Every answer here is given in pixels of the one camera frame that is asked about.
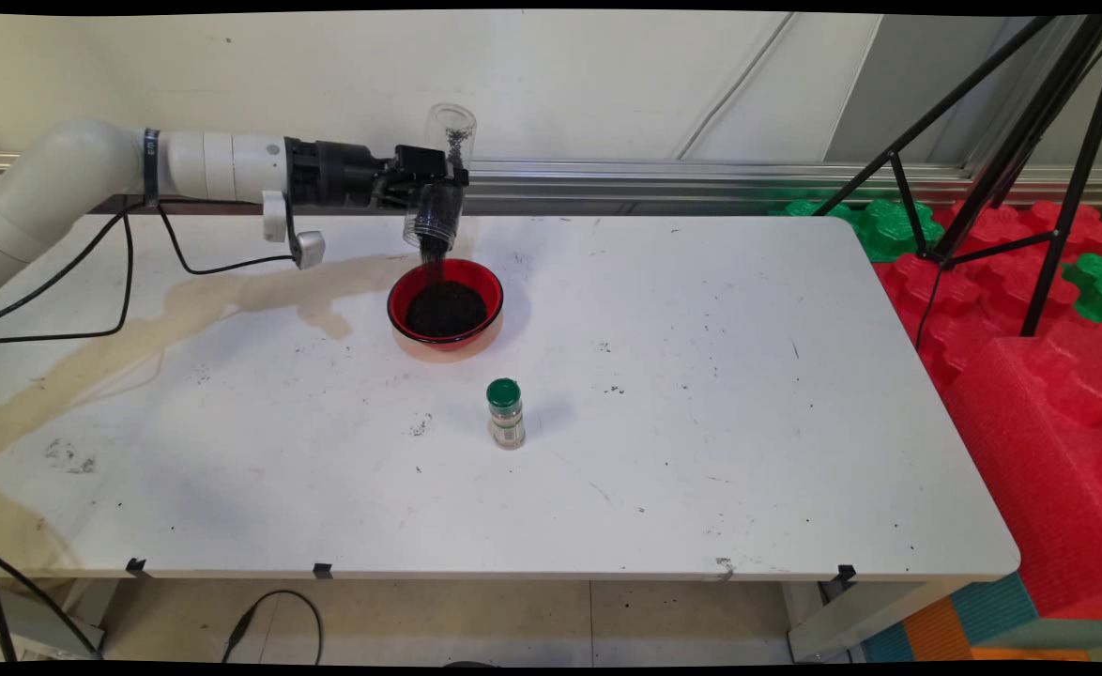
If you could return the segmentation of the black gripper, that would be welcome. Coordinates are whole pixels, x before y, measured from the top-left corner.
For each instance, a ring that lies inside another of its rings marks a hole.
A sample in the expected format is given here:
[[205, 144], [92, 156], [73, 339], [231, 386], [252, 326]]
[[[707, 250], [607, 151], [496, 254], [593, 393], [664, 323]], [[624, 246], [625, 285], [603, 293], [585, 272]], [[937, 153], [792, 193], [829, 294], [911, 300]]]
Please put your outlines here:
[[396, 161], [367, 146], [285, 138], [287, 195], [294, 205], [318, 208], [400, 210], [387, 189], [449, 183], [469, 187], [469, 171], [447, 162], [443, 150], [398, 144]]

